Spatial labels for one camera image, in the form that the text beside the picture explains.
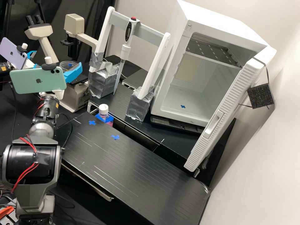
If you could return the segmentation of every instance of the mini fridge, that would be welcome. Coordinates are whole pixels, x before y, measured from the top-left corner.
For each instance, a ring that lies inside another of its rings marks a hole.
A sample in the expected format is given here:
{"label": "mini fridge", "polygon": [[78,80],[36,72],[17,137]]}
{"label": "mini fridge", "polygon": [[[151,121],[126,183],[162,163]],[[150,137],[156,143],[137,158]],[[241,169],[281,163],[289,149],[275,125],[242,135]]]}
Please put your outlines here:
{"label": "mini fridge", "polygon": [[194,171],[264,69],[255,58],[268,65],[276,50],[241,21],[181,0],[166,32],[151,114],[205,127],[184,165]]}

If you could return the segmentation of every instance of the fridge shelf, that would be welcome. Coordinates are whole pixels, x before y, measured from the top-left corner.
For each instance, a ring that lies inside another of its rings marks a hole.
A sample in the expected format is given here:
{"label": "fridge shelf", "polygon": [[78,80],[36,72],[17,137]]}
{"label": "fridge shelf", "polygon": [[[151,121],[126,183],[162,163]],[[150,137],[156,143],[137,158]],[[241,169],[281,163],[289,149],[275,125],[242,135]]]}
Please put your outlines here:
{"label": "fridge shelf", "polygon": [[242,68],[225,47],[190,39],[186,53],[233,68]]}

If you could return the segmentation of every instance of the sponge pad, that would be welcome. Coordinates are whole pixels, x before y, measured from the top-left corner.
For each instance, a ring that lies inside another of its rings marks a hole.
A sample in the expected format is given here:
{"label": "sponge pad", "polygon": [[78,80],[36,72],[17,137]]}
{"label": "sponge pad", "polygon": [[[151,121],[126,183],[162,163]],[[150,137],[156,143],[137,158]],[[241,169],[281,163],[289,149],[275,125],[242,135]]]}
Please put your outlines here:
{"label": "sponge pad", "polygon": [[260,108],[274,104],[274,98],[268,83],[247,90],[252,108]]}

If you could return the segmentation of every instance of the smartphone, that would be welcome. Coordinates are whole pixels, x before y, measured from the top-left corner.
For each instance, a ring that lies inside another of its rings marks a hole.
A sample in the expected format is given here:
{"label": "smartphone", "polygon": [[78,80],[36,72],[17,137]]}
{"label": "smartphone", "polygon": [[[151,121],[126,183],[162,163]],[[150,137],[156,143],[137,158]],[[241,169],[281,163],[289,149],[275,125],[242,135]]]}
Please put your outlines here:
{"label": "smartphone", "polygon": [[18,94],[49,92],[67,88],[63,70],[26,69],[12,70],[10,73],[13,86]]}
{"label": "smartphone", "polygon": [[2,38],[0,43],[0,55],[18,70],[23,68],[27,59],[27,54],[25,52],[19,52],[17,46],[5,37]]}

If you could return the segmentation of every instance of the open fridge door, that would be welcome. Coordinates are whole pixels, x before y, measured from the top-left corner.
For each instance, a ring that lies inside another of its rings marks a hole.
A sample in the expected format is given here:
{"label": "open fridge door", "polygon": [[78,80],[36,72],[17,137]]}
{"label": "open fridge door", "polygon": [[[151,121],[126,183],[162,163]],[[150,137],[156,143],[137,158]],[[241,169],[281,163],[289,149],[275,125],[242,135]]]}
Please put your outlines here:
{"label": "open fridge door", "polygon": [[[276,50],[267,46],[255,55],[255,58],[268,65],[275,54]],[[195,171],[205,157],[209,155],[229,123],[233,120],[247,89],[254,83],[263,68],[264,65],[262,63],[252,58],[240,70],[193,147],[184,165],[189,171]]]}

